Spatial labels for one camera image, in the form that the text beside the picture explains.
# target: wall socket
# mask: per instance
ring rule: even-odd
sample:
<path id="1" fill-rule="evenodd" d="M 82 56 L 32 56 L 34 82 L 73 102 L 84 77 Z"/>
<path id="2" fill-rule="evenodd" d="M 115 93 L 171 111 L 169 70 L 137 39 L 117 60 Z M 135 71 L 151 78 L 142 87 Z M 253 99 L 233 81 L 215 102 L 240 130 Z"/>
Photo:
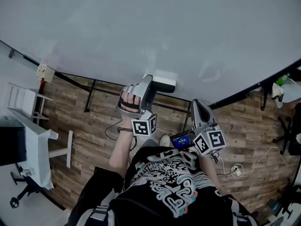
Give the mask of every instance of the wall socket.
<path id="1" fill-rule="evenodd" d="M 234 172 L 238 177 L 241 175 L 241 172 L 240 172 L 238 166 L 233 166 L 231 168 L 231 172 Z"/>

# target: wooden floor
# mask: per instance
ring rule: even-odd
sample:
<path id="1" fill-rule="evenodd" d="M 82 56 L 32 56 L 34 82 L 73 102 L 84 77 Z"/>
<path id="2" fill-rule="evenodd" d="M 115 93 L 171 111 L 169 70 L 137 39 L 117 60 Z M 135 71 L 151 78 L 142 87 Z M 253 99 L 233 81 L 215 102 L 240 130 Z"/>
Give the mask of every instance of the wooden floor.
<path id="1" fill-rule="evenodd" d="M 91 86 L 92 80 L 73 77 L 83 85 Z M 120 92 L 121 87 L 98 82 L 97 88 Z M 54 78 L 52 84 L 46 84 L 44 95 L 52 97 L 53 102 L 45 104 L 45 115 L 49 121 L 42 126 L 59 133 L 57 141 L 49 140 L 49 149 L 64 148 L 67 146 L 68 132 L 73 130 L 71 169 L 66 167 L 66 158 L 50 159 L 52 180 L 56 188 L 49 195 L 66 208 L 72 209 L 85 183 L 93 174 L 94 166 L 107 168 L 115 141 L 106 137 L 104 131 L 110 125 L 120 120 L 115 112 L 118 97 L 107 93 L 94 91 L 90 101 L 90 112 L 84 113 L 88 92 L 79 89 L 64 80 Z M 220 153 L 225 163 L 225 173 L 235 163 L 244 166 L 244 175 L 251 171 L 260 157 L 275 144 L 273 138 L 283 134 L 278 116 L 286 118 L 292 112 L 278 110 L 272 100 L 267 101 L 267 108 L 260 110 L 261 93 L 252 92 L 251 97 L 238 103 L 215 110 L 217 120 L 222 127 L 228 146 Z M 156 102 L 187 110 L 188 103 L 164 96 L 157 96 Z M 153 106 L 154 113 L 158 114 L 158 128 L 178 133 L 183 130 L 185 113 Z M 108 134 L 117 138 L 116 128 L 108 130 Z M 155 137 L 159 141 L 166 133 L 157 131 Z M 138 141 L 137 149 L 132 151 L 133 156 L 143 143 Z M 250 212 L 258 210 L 261 221 L 266 217 L 266 203 L 269 199 L 279 197 L 277 189 L 287 184 L 287 178 L 294 177 L 298 158 L 290 156 L 288 152 L 283 156 L 287 167 L 279 157 L 277 149 L 272 149 L 260 160 L 254 172 L 244 178 L 219 176 L 221 184 L 227 193 L 232 194 Z M 222 162 L 216 165 L 217 173 L 222 173 Z"/>

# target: white sneaker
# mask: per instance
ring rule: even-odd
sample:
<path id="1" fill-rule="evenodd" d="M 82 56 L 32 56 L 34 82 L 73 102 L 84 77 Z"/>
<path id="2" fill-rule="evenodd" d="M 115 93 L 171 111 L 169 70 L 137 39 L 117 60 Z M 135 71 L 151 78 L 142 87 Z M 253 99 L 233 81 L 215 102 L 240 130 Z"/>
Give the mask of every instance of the white sneaker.
<path id="1" fill-rule="evenodd" d="M 168 135 L 164 135 L 163 137 L 161 137 L 160 146 L 169 146 L 169 147 L 172 147 L 170 145 L 170 138 L 169 138 Z"/>

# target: display screen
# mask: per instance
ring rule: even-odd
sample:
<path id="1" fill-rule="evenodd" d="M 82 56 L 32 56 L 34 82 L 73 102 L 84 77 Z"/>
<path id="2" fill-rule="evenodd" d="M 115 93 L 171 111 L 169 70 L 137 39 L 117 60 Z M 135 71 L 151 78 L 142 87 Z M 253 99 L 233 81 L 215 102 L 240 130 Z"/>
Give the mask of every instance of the display screen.
<path id="1" fill-rule="evenodd" d="M 189 134 L 185 134 L 177 138 L 174 138 L 172 139 L 172 142 L 175 148 L 180 148 L 182 146 L 189 145 L 190 144 Z"/>

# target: white chair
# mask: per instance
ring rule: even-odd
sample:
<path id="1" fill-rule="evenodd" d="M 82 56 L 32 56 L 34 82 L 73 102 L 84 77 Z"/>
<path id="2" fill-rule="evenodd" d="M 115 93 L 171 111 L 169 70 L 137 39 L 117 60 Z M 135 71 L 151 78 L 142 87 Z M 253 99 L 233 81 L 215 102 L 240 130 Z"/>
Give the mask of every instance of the white chair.
<path id="1" fill-rule="evenodd" d="M 37 97 L 42 98 L 42 105 L 39 112 L 35 112 L 34 108 L 36 105 Z M 21 86 L 8 83 L 5 103 L 9 109 L 15 109 L 21 111 L 29 119 L 37 119 L 37 125 L 42 120 L 49 120 L 49 118 L 42 115 L 45 99 L 53 100 L 44 95 L 37 94 L 36 92 L 23 88 Z"/>

